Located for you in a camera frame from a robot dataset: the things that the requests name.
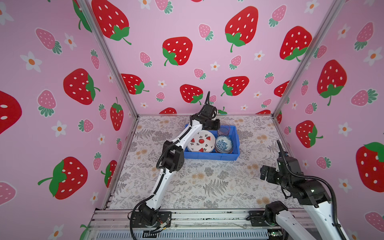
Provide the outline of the pink translucent cup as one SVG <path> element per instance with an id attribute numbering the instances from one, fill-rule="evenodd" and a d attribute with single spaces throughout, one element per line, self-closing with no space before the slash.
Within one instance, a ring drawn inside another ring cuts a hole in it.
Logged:
<path id="1" fill-rule="evenodd" d="M 218 136 L 229 136 L 231 127 L 229 125 L 221 125 L 218 129 Z"/>

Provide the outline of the white watermelon plate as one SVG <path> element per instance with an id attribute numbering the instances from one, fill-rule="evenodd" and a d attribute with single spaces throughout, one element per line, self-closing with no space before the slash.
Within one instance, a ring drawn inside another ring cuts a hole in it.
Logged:
<path id="1" fill-rule="evenodd" d="M 211 153 L 216 144 L 216 137 L 210 131 L 202 130 L 195 134 L 189 142 L 189 152 Z"/>

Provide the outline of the blue floral bowl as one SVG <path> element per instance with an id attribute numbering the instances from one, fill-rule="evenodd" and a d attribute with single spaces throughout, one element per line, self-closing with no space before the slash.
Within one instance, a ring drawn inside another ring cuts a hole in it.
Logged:
<path id="1" fill-rule="evenodd" d="M 229 136 L 220 135 L 216 138 L 215 151 L 221 154 L 231 154 L 234 144 Z"/>

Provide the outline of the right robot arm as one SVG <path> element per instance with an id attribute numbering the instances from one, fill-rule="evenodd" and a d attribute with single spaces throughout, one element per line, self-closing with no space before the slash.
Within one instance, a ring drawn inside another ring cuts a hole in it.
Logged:
<path id="1" fill-rule="evenodd" d="M 337 200 L 332 187 L 323 179 L 306 176 L 299 162 L 286 154 L 277 159 L 277 167 L 262 166 L 261 180 L 278 185 L 290 193 L 305 209 L 323 240 L 346 240 L 348 235 L 337 217 Z M 279 225 L 294 240 L 314 239 L 281 202 L 266 205 L 264 213 L 268 225 Z"/>

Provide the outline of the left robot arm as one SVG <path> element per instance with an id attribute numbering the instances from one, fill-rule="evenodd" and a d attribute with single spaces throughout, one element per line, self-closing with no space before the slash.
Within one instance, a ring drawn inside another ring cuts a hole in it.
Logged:
<path id="1" fill-rule="evenodd" d="M 139 211 L 142 219 L 149 225 L 154 225 L 162 205 L 166 189 L 173 174 L 178 172 L 185 162 L 185 149 L 193 136 L 202 130 L 216 131 L 220 128 L 220 120 L 216 118 L 216 107 L 205 103 L 202 109 L 190 116 L 187 127 L 172 141 L 165 141 L 163 150 L 156 164 L 160 171 L 155 186 L 148 198 L 138 203 L 134 208 Z"/>

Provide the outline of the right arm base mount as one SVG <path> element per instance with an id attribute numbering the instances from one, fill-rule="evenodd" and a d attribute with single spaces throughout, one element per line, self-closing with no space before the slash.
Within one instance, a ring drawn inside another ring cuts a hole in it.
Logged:
<path id="1" fill-rule="evenodd" d="M 289 218 L 293 218 L 293 215 L 289 211 L 250 211 L 246 217 L 246 221 L 250 221 L 253 227 L 279 227 L 279 223 L 289 221 Z"/>

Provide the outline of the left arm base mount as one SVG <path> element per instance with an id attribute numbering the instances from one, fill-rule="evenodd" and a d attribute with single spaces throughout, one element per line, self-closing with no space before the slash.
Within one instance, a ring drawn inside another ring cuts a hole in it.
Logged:
<path id="1" fill-rule="evenodd" d="M 162 224 L 166 224 L 165 227 L 170 227 L 172 222 L 172 212 L 160 211 L 153 215 L 134 212 L 131 213 L 130 223 L 134 229 L 137 228 L 157 228 Z"/>

